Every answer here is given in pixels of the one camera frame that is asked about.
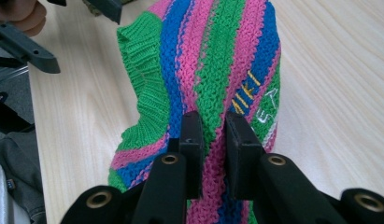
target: human hand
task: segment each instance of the human hand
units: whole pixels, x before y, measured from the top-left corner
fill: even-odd
[[[47,10],[37,0],[8,0],[0,4],[0,21],[9,21],[29,36],[40,33]]]

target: ribbed knit edge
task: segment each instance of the ribbed knit edge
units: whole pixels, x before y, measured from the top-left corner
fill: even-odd
[[[161,31],[161,20],[147,11],[133,24],[118,29],[121,56],[140,114],[138,123],[121,135],[118,151],[152,144],[167,130],[170,105],[160,66]]]

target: light wood surface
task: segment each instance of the light wood surface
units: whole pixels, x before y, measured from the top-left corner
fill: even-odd
[[[47,24],[35,38],[62,73],[30,66],[49,223],[83,191],[107,184],[121,133],[138,119],[118,25],[67,2],[43,1]],[[123,7],[121,25],[152,2]],[[275,152],[336,198],[356,187],[384,196],[384,0],[272,2],[282,43]]]

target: knitted sock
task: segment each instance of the knitted sock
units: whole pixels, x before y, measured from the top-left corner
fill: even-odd
[[[266,151],[276,138],[280,44],[265,0],[160,0],[119,28],[121,55],[140,119],[122,134],[109,184],[122,191],[149,176],[154,158],[178,138],[184,113],[203,122],[203,195],[188,223],[256,223],[252,202],[229,197],[224,116],[242,114]]]

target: black plastic mount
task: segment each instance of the black plastic mount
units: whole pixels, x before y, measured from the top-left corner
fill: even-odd
[[[66,0],[48,0],[48,2],[66,7]],[[96,7],[104,16],[120,24],[122,4],[120,0],[87,0]]]
[[[46,73],[60,73],[57,59],[10,23],[0,24],[0,47],[20,64],[27,62]],[[5,63],[14,63],[2,58]]]
[[[293,161],[265,153],[247,121],[226,115],[228,175],[231,195],[254,201],[260,224],[384,224],[384,198],[366,189],[347,189],[341,200],[318,191]],[[204,151],[197,112],[183,116],[180,139],[153,163],[149,178],[120,193],[112,187],[87,190],[62,223],[180,224],[186,200],[201,195]]]
[[[32,124],[18,116],[17,112],[0,102],[0,132],[23,132],[31,127]]]
[[[26,63],[22,63],[17,59],[0,57],[0,67],[18,68],[23,65],[26,65]]]

